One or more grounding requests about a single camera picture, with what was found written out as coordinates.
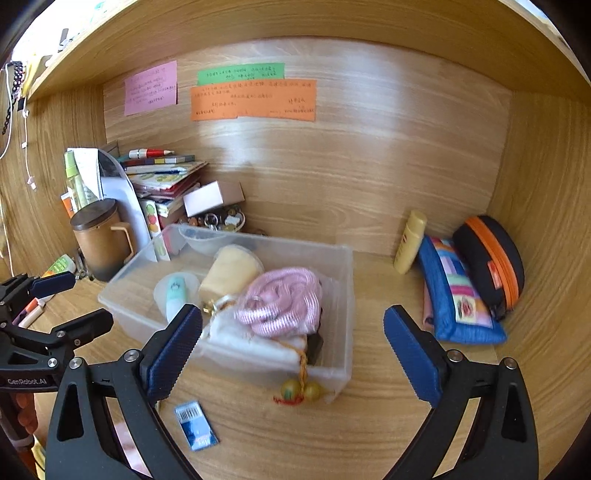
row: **mug lid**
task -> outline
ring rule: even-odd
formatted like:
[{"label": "mug lid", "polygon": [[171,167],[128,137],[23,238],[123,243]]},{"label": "mug lid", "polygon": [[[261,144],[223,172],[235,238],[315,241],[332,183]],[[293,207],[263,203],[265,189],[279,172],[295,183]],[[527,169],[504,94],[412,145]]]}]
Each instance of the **mug lid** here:
[{"label": "mug lid", "polygon": [[70,219],[70,225],[75,231],[87,230],[107,220],[116,210],[116,200],[97,200],[78,210]]}]

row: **green bottle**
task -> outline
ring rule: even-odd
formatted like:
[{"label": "green bottle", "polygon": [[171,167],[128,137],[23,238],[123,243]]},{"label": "green bottle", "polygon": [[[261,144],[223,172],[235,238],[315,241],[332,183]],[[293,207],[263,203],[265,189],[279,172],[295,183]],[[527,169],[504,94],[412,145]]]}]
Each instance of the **green bottle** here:
[{"label": "green bottle", "polygon": [[76,203],[75,210],[78,211],[89,203],[97,201],[98,198],[96,198],[96,195],[84,184],[82,176],[78,171],[78,166],[76,165],[74,152],[70,150],[64,153],[64,160],[66,161],[66,184],[68,190],[73,192],[73,199]]}]

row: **mug handle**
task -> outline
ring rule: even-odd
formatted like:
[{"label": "mug handle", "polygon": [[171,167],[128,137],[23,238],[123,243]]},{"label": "mug handle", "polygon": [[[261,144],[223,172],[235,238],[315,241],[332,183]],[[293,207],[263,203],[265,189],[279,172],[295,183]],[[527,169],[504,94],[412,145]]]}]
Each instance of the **mug handle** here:
[{"label": "mug handle", "polygon": [[129,248],[131,253],[127,256],[123,263],[126,264],[129,260],[131,260],[135,255],[134,244],[131,241],[131,235],[129,231],[131,230],[131,225],[127,222],[117,222],[111,225],[111,230],[114,232],[125,232],[125,236],[127,237],[127,243],[129,243]]}]

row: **white paper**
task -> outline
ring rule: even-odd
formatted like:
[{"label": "white paper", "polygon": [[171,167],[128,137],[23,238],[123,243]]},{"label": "white paper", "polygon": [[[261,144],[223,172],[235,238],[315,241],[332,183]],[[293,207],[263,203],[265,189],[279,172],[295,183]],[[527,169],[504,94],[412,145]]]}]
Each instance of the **white paper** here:
[{"label": "white paper", "polygon": [[102,200],[103,191],[100,188],[99,151],[97,148],[69,148],[74,152],[76,166],[82,181],[95,196]]}]

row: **stack of books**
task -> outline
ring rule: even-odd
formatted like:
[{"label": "stack of books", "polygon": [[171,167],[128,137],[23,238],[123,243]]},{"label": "stack of books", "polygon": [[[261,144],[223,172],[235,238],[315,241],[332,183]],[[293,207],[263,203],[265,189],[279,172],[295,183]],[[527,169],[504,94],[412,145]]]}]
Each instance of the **stack of books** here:
[{"label": "stack of books", "polygon": [[153,202],[161,228],[186,216],[183,196],[200,187],[199,176],[207,165],[194,155],[119,161],[140,203]]}]

